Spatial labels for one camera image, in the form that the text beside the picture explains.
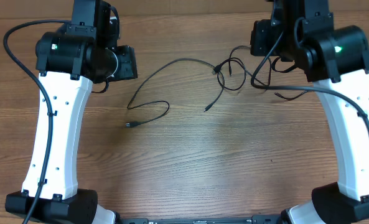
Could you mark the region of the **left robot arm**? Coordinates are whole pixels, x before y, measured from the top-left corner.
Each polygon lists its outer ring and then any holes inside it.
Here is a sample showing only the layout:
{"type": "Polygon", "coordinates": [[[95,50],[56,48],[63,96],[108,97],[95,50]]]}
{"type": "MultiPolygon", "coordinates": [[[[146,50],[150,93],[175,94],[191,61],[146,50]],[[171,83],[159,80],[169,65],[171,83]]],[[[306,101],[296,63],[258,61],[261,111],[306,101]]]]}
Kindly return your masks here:
{"type": "Polygon", "coordinates": [[[20,191],[6,197],[7,212],[39,223],[120,223],[94,190],[80,189],[77,154],[86,103],[97,83],[138,76],[134,49],[118,45],[117,10],[105,1],[76,0],[35,46],[39,115],[30,167],[20,191]]]}

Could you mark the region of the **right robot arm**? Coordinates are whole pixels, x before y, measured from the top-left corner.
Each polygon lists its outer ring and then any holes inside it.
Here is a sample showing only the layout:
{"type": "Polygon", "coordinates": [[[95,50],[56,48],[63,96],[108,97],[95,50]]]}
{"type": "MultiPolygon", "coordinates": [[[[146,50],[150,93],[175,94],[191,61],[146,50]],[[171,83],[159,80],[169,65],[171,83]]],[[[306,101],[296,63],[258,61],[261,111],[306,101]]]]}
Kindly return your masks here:
{"type": "Polygon", "coordinates": [[[327,1],[274,1],[256,21],[251,54],[292,62],[324,108],[339,178],[285,209],[278,223],[355,223],[369,218],[369,44],[357,26],[334,27],[327,1]]]}

